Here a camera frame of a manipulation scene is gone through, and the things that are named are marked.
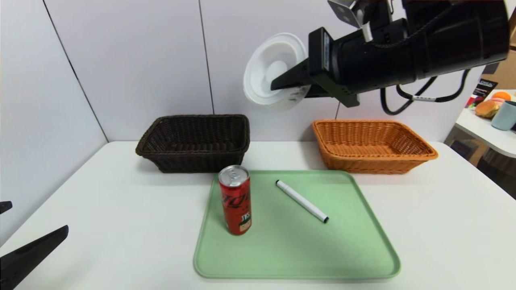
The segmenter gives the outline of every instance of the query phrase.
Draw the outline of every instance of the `soda can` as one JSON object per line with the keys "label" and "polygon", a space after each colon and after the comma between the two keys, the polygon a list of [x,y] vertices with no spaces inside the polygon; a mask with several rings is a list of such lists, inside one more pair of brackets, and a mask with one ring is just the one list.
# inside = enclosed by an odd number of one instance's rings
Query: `soda can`
{"label": "soda can", "polygon": [[251,227],[251,179],[243,166],[231,165],[219,172],[222,207],[228,230],[243,235]]}

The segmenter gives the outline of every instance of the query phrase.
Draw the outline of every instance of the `white table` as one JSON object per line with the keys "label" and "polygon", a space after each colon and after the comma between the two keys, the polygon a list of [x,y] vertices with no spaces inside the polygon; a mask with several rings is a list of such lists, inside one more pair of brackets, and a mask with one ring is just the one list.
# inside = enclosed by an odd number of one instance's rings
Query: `white table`
{"label": "white table", "polygon": [[474,111],[469,109],[462,110],[455,126],[483,141],[494,151],[516,158],[516,133],[514,131],[498,130],[491,126],[491,120],[478,117]]}
{"label": "white table", "polygon": [[[345,284],[200,277],[193,253],[214,174],[162,174],[136,144],[103,147],[4,244],[0,255],[70,226],[17,290],[516,289],[516,201],[444,144],[405,175],[353,175],[402,267],[386,282]],[[252,142],[243,165],[325,168],[313,142]]]}

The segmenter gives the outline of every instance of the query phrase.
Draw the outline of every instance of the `wicker basket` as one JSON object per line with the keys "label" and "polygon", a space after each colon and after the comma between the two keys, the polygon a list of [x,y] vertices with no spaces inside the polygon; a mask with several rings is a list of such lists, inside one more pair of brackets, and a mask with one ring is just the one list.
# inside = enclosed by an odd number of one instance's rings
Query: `wicker basket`
{"label": "wicker basket", "polygon": [[312,128],[328,169],[397,174],[438,157],[419,135],[396,121],[319,120]]}
{"label": "wicker basket", "polygon": [[158,118],[145,132],[136,154],[163,173],[219,172],[241,164],[249,147],[244,115],[185,115]]}

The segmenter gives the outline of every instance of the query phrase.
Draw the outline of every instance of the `white label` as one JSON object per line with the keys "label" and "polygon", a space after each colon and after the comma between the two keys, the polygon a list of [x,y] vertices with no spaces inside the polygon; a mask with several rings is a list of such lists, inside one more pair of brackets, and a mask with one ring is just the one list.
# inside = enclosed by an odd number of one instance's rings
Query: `white label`
{"label": "white label", "polygon": [[330,71],[330,36],[324,33],[324,68]]}
{"label": "white label", "polygon": [[424,101],[424,102],[435,102],[436,98],[432,97],[432,96],[413,95],[412,100],[413,101]]}

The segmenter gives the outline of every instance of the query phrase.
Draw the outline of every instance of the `light blue cup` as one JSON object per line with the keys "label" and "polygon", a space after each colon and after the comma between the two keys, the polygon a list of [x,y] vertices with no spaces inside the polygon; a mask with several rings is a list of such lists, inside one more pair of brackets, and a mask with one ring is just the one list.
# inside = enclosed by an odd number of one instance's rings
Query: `light blue cup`
{"label": "light blue cup", "polygon": [[516,102],[505,101],[496,115],[494,115],[491,126],[496,129],[507,131],[516,124]]}

